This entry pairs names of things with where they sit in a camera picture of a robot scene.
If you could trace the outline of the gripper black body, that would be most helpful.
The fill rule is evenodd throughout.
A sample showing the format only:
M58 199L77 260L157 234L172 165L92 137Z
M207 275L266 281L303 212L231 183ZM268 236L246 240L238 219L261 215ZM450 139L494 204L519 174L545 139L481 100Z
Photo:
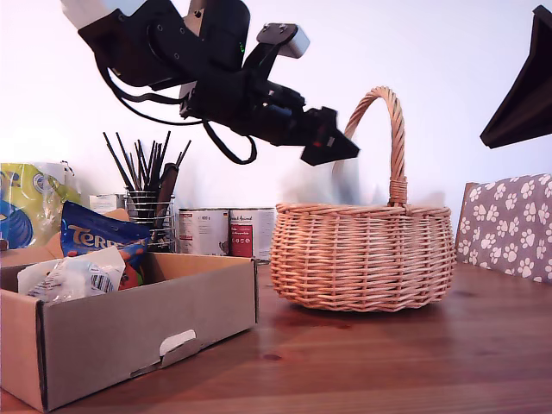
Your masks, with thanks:
M186 117L199 118L203 125L218 123L274 146L319 144L323 114L304 106L299 92L248 71L185 76Z

